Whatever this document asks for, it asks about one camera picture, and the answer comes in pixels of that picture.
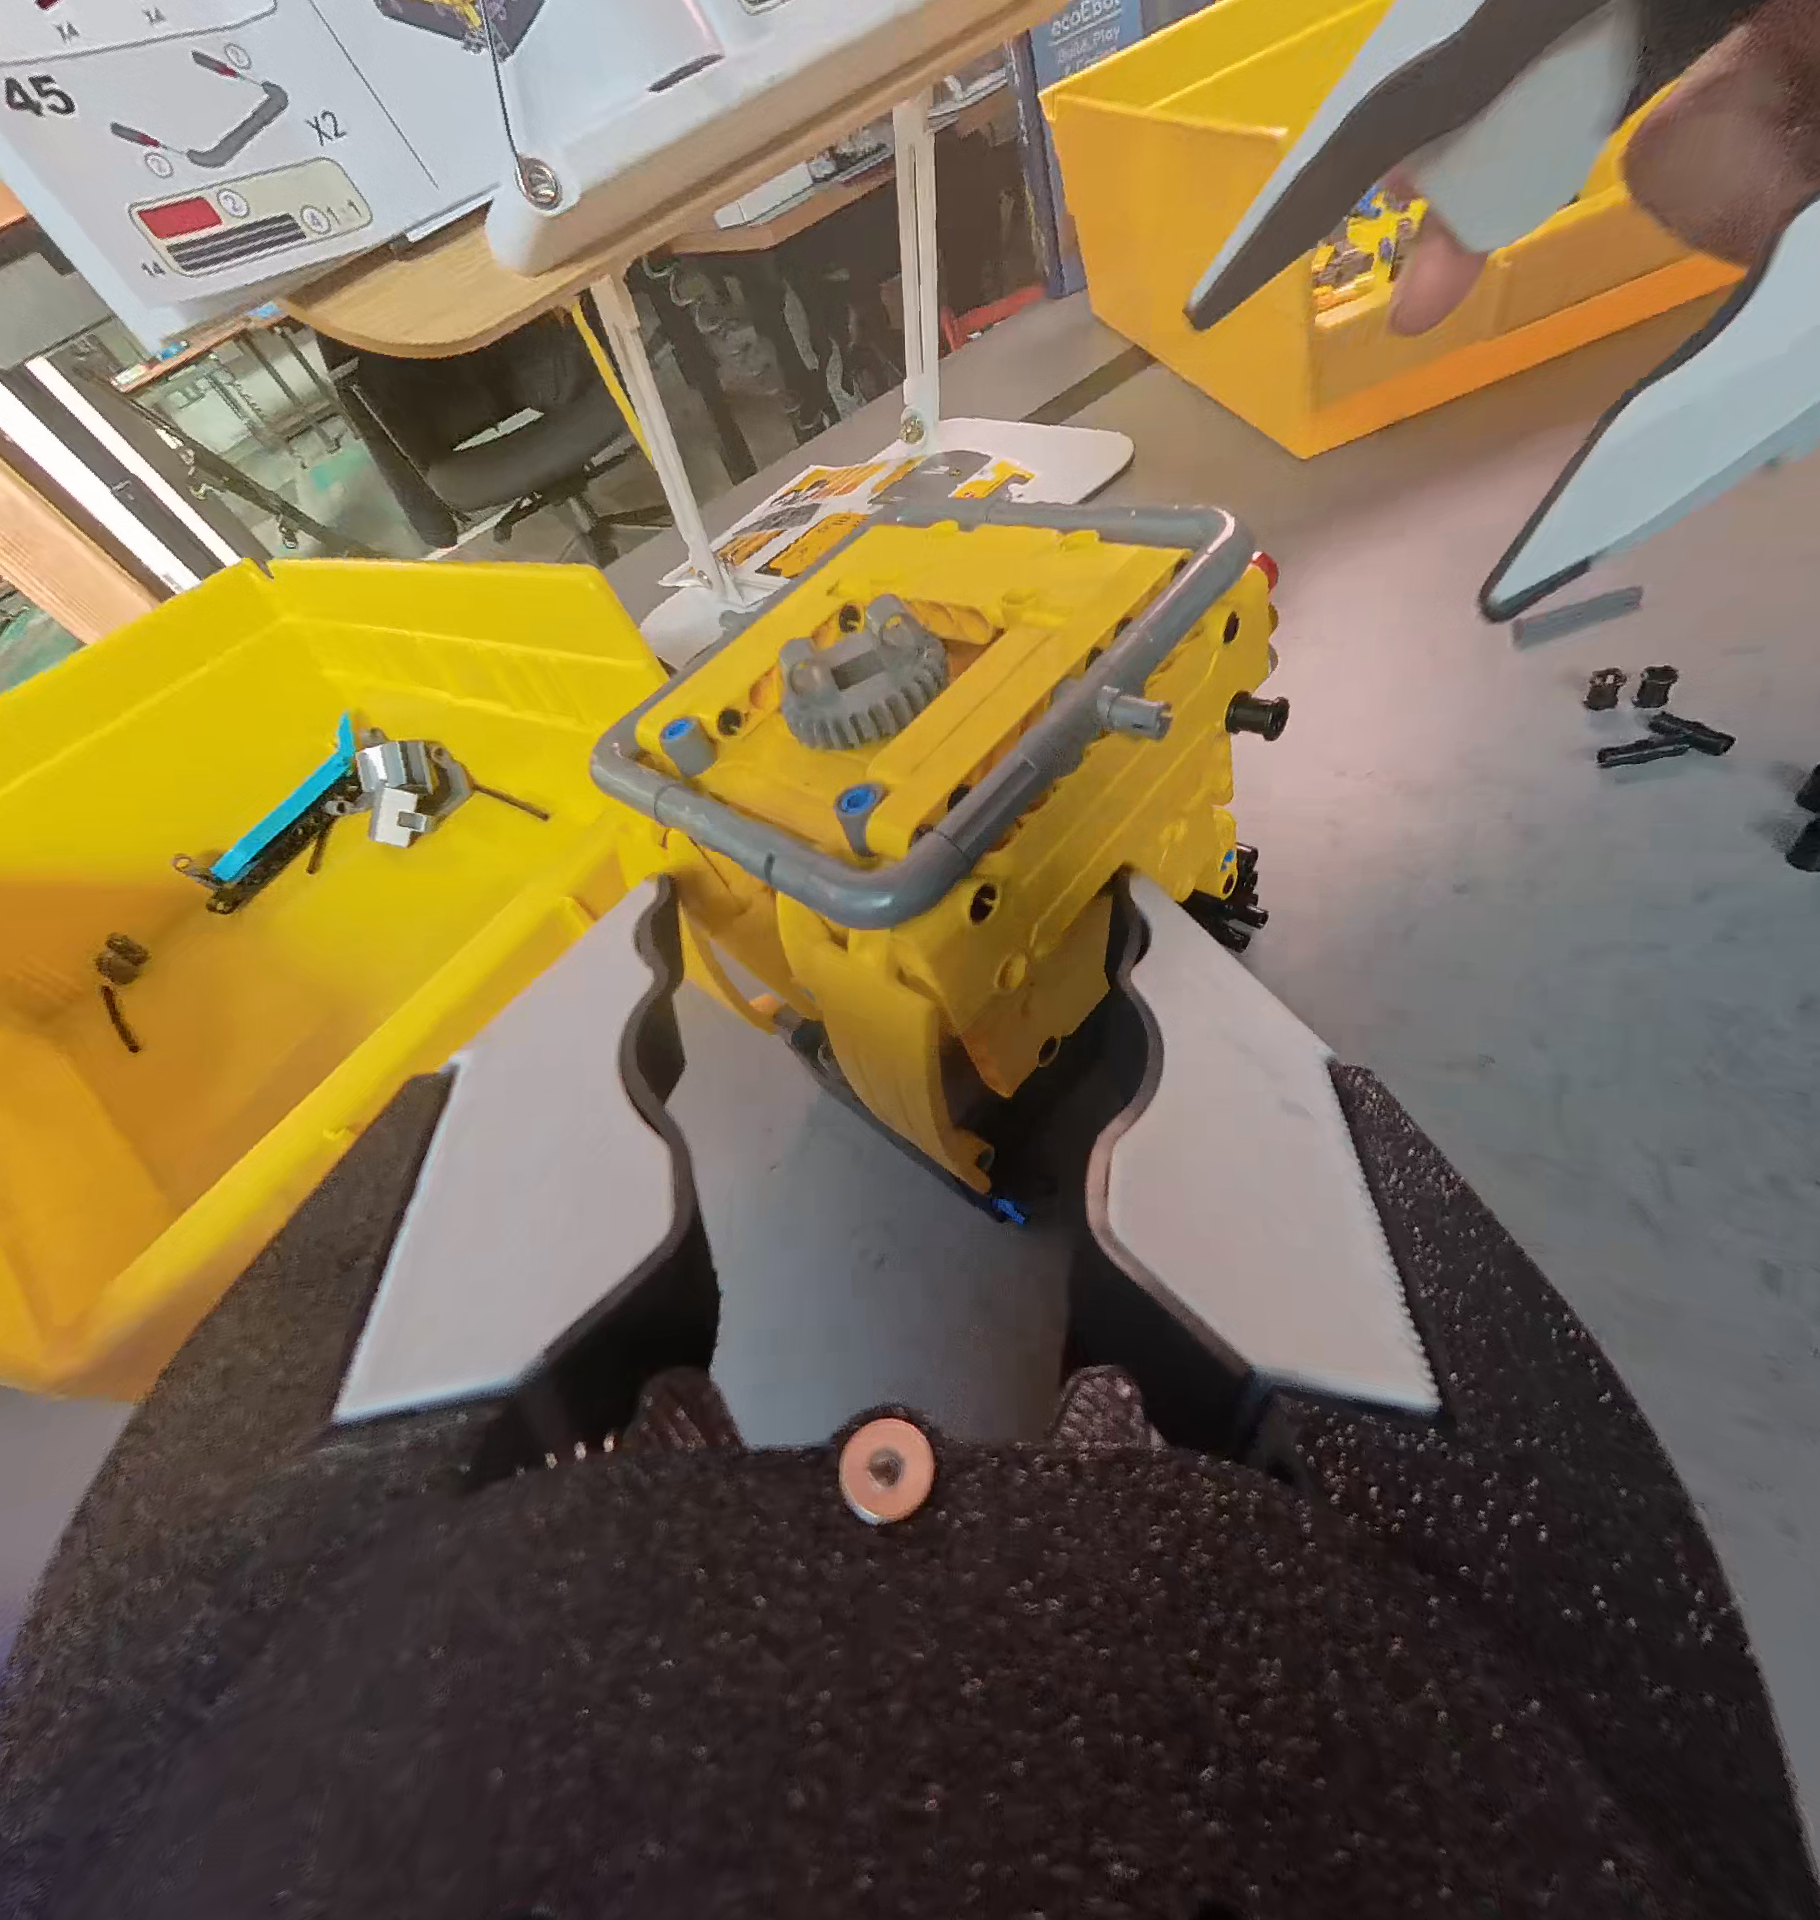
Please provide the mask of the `black office chair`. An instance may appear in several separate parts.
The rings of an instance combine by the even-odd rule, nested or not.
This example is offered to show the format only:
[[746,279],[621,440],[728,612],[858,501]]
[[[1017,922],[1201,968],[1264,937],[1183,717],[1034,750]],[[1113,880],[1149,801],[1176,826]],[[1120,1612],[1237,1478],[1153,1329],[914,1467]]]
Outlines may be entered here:
[[340,409],[396,507],[432,549],[486,516],[497,541],[562,509],[598,564],[616,528],[667,528],[663,499],[600,511],[591,486],[642,453],[572,321],[541,317],[489,348],[407,358],[315,333]]

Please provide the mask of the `dark lego rod with connector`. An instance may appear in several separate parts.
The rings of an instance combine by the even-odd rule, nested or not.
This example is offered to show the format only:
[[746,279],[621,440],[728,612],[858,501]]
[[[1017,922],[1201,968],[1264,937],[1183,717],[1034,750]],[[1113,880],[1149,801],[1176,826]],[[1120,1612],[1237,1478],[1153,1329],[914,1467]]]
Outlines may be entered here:
[[151,950],[128,933],[113,931],[94,956],[94,970],[101,983],[101,998],[107,1021],[130,1054],[140,1054],[143,1042],[130,1025],[126,994],[138,983],[151,964]]

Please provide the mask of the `white page holder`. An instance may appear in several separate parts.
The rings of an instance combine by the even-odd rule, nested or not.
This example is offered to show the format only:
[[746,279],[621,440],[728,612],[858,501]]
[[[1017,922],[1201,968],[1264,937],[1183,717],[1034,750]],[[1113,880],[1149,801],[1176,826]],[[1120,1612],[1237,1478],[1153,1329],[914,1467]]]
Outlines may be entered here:
[[627,262],[1042,21],[1030,2],[551,4],[522,54],[549,203],[505,187],[491,252]]

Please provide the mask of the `white book stand with stickers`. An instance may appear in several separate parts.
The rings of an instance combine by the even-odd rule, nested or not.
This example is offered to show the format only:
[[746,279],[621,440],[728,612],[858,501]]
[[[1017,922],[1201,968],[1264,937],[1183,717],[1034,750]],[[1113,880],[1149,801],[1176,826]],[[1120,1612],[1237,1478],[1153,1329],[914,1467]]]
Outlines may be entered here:
[[[526,138],[524,151],[539,161],[535,138]],[[526,191],[535,203],[549,203],[556,195],[554,187],[547,201],[535,199],[520,184],[516,161],[510,161],[491,205],[505,187]],[[289,293],[283,304],[300,323],[354,348],[409,358],[453,356],[486,348],[541,312],[570,304],[602,275],[625,281],[635,260],[702,226],[660,239],[627,262],[566,262],[524,277],[495,260],[489,214],[491,208],[445,226],[405,256],[388,247],[369,252]]]

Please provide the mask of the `yellow bin with many pieces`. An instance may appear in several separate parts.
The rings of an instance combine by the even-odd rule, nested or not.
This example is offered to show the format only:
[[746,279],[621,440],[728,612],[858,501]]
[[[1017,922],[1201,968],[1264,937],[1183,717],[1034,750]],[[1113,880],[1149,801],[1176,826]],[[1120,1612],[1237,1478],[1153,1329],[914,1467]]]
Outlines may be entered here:
[[1420,337],[1386,327],[1392,287],[1317,319],[1313,252],[1218,327],[1193,329],[1193,285],[1384,13],[1212,4],[1042,99],[1097,317],[1302,459],[1738,281],[1629,199],[1621,130],[1581,195],[1499,249],[1472,298]]

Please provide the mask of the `yellow bin with few pieces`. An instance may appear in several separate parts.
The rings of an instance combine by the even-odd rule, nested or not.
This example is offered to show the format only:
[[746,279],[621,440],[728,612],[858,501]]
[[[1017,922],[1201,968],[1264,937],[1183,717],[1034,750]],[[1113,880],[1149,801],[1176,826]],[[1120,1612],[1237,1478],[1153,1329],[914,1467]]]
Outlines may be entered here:
[[[0,698],[0,1383],[140,1398],[411,1077],[623,893],[591,750],[663,683],[583,564],[235,566]],[[407,851],[342,824],[216,916],[178,876],[338,719],[478,786]],[[151,950],[103,1006],[107,935]]]

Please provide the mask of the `short dark grey lego axle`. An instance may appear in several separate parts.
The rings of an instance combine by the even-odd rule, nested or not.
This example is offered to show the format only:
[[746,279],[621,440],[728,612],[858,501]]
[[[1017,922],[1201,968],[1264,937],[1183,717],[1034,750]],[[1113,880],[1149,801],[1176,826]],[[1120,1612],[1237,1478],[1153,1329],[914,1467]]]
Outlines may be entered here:
[[1512,625],[1518,648],[1554,643],[1577,633],[1589,633],[1621,618],[1642,612],[1646,589],[1642,585],[1608,589],[1577,602],[1531,612]]

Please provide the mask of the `white stand pole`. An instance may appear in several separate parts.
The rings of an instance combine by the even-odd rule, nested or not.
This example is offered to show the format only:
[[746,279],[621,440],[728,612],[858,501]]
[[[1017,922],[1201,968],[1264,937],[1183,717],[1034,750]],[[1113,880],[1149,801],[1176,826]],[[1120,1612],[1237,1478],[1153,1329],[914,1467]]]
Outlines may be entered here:
[[897,264],[902,300],[902,415],[900,442],[931,453],[941,423],[937,157],[931,130],[931,90],[893,109]]
[[686,543],[690,564],[700,570],[707,587],[730,610],[744,610],[749,602],[730,568],[717,558],[698,509],[694,484],[675,442],[671,415],[656,384],[642,319],[629,287],[612,275],[602,275],[591,281],[589,291],[604,321],[608,344],[614,350],[631,413],[635,413],[642,428],[640,440],[650,455],[671,509],[671,522]]

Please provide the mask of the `open instruction booklet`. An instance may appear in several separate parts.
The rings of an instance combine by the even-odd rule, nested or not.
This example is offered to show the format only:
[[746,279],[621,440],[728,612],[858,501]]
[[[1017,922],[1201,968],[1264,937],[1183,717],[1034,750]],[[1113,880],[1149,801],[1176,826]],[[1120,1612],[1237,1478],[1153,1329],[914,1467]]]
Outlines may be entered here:
[[0,176],[159,342],[489,201],[539,4],[0,2]]

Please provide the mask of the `yellow and black lego model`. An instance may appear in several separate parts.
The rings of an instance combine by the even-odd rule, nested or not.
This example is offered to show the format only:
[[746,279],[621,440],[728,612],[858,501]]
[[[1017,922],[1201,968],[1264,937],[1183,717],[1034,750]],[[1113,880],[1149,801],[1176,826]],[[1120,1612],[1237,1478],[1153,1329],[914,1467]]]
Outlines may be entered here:
[[1277,570],[1222,509],[874,514],[598,740],[686,962],[988,1212],[1050,1193],[1151,876],[1266,922],[1233,752],[1273,742]]

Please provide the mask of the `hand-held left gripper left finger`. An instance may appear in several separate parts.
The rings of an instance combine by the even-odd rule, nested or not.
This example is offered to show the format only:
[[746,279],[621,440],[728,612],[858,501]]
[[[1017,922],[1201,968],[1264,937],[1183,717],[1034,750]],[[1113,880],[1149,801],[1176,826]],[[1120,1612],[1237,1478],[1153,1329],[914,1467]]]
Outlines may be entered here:
[[447,1069],[331,1434],[451,1417],[493,1480],[627,1453],[709,1379],[719,1279],[692,1149],[673,889],[648,878]]

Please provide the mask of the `heap of grey blue pieces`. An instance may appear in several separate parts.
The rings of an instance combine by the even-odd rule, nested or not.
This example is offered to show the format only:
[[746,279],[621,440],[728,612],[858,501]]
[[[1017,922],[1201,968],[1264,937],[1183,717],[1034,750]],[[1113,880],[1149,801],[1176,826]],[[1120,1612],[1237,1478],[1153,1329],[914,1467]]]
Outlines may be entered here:
[[1317,319],[1386,293],[1403,275],[1426,222],[1428,203],[1378,187],[1355,203],[1310,256],[1310,310]]

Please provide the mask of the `black and blue lego piece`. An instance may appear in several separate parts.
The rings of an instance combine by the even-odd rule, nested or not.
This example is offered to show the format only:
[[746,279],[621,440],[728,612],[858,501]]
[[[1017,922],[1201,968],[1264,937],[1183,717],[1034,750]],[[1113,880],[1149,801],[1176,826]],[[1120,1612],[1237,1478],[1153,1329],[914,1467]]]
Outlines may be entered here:
[[212,855],[178,853],[172,868],[203,891],[212,914],[229,916],[291,866],[317,876],[342,824],[361,822],[371,845],[407,851],[476,794],[442,742],[394,738],[344,711],[321,765],[270,813]]

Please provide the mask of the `person's right hand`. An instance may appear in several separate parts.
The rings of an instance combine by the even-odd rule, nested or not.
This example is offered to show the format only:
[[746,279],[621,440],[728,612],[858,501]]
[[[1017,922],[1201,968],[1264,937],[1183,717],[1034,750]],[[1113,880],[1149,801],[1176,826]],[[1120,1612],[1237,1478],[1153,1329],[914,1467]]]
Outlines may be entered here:
[[[1820,2],[1638,8],[1625,191],[1686,249],[1753,266],[1820,195]],[[1445,323],[1489,256],[1424,222],[1392,291],[1390,331]]]

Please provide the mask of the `yellow grey sticker sheet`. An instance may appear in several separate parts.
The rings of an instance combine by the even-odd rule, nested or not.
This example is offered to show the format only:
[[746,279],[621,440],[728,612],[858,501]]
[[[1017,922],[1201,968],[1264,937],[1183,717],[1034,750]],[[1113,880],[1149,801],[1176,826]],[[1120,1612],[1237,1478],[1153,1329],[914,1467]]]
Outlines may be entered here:
[[1015,497],[1034,467],[971,449],[923,459],[809,467],[717,539],[717,562],[742,581],[788,583],[879,509]]

